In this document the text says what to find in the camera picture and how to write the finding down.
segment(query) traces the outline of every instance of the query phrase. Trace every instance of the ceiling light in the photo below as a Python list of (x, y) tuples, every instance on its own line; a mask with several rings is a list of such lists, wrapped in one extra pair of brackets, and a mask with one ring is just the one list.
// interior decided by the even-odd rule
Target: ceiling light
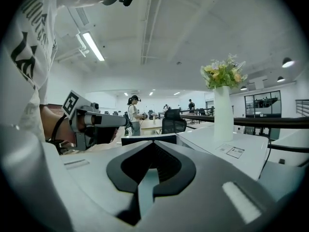
[(295, 63), (295, 61), (292, 61), (290, 58), (284, 58), (284, 60), (282, 62), (282, 67), (288, 68), (288, 67), (292, 66), (294, 63)]
[(93, 51), (93, 53), (97, 56), (99, 61), (104, 61), (105, 59), (102, 56), (102, 54), (100, 53), (100, 51), (98, 50), (98, 48), (97, 48), (95, 42), (93, 41), (90, 33), (84, 33), (83, 37), (87, 41), (88, 45), (90, 46), (90, 48)]
[(282, 76), (279, 76), (277, 82), (279, 83), (279, 82), (283, 82), (283, 81), (285, 81), (285, 79)]

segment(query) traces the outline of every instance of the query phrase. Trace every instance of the black and white square marker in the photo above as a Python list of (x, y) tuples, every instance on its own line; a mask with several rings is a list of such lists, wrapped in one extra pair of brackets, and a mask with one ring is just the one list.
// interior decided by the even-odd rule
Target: black and white square marker
[(77, 101), (78, 101), (78, 96), (75, 95), (74, 93), (70, 93), (66, 102), (63, 105), (63, 109), (67, 112), (68, 115), (71, 114), (71, 112), (73, 111), (74, 106), (76, 105)]

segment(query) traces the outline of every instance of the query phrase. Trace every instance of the ceiling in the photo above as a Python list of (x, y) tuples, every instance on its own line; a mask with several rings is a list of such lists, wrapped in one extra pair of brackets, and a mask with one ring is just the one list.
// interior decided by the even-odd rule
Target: ceiling
[(128, 94), (128, 97), (132, 95), (137, 95), (140, 98), (176, 98), (181, 95), (185, 95), (190, 93), (191, 91), (186, 90), (164, 90), (164, 89), (124, 89), (124, 90), (109, 90), (105, 91), (106, 93), (113, 95), (113, 96), (119, 96), (119, 97), (125, 97), (125, 93)]
[[(266, 76), (265, 87), (281, 85), (278, 76), (286, 83), (293, 81), (308, 61), (304, 37), (279, 0), (133, 0), (129, 7), (117, 2), (64, 8), (55, 31), (56, 60), (80, 47), (77, 33), (89, 31), (93, 36), (104, 62), (91, 50), (86, 57), (80, 54), (63, 61), (85, 72), (88, 82), (138, 76), (132, 88), (142, 90), (148, 87), (145, 82), (139, 86), (141, 78), (152, 85), (161, 79), (160, 85), (168, 83), (174, 89), (188, 80), (191, 90), (206, 90), (200, 66), (229, 53), (246, 61), (243, 72), (248, 80)], [(297, 63), (284, 69), (284, 57)], [(118, 89), (121, 82), (115, 85)], [(105, 88), (97, 85), (96, 91), (100, 89)]]

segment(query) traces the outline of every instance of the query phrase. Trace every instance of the black hair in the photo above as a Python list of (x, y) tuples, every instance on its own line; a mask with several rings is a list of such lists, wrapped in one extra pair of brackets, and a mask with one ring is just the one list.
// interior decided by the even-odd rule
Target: black hair
[(130, 97), (129, 100), (127, 100), (127, 105), (131, 105), (133, 100), (139, 100), (137, 95), (133, 95), (132, 97)]

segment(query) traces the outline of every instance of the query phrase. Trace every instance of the vase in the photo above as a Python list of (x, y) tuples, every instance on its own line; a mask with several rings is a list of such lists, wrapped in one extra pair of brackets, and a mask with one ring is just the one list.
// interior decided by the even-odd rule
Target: vase
[(233, 140), (234, 117), (229, 87), (223, 86), (214, 92), (214, 141), (229, 142)]

